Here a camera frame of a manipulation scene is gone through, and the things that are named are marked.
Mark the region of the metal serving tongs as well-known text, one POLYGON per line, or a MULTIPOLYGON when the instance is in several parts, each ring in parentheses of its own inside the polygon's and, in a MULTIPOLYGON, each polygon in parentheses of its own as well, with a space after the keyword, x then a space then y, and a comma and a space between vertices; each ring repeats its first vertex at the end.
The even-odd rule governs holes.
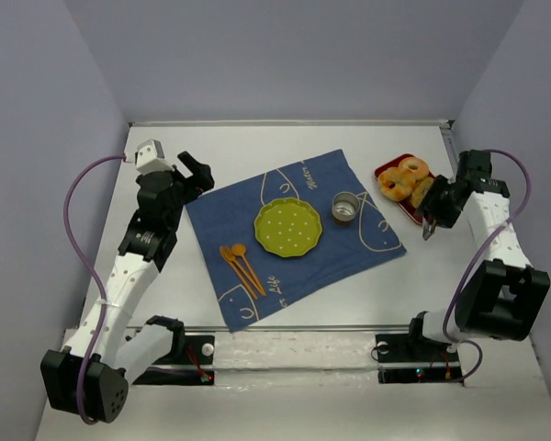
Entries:
POLYGON ((437 227, 437 220, 435 219, 422 219, 422 238, 424 241, 428 241, 435 233, 437 227))

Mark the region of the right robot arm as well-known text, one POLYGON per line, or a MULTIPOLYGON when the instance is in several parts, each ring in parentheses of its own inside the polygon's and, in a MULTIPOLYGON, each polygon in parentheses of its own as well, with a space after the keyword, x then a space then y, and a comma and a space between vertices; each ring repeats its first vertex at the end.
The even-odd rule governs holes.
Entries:
POLYGON ((422 237, 466 218, 478 247, 448 306, 422 311, 410 322, 417 345, 460 345, 471 338, 522 341, 530 333, 550 277, 525 255, 513 227, 507 184, 492 175, 491 150, 460 154, 454 177, 437 176, 417 208, 422 237))

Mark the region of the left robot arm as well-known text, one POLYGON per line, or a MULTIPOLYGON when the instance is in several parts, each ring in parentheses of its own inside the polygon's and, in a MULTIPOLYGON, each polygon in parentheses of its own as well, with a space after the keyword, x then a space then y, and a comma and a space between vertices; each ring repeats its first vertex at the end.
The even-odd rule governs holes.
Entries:
POLYGON ((178 159, 189 176, 165 159, 155 140, 134 153, 138 207, 109 276, 102 280, 94 266, 84 262, 99 296, 62 348, 47 351, 41 360, 51 407, 76 414, 85 424, 114 422, 129 386, 141 374, 156 360, 185 352, 184 324, 160 315, 151 317, 135 337, 124 339, 134 311, 174 250, 185 205, 215 185, 209 165, 188 152, 179 153, 178 159))

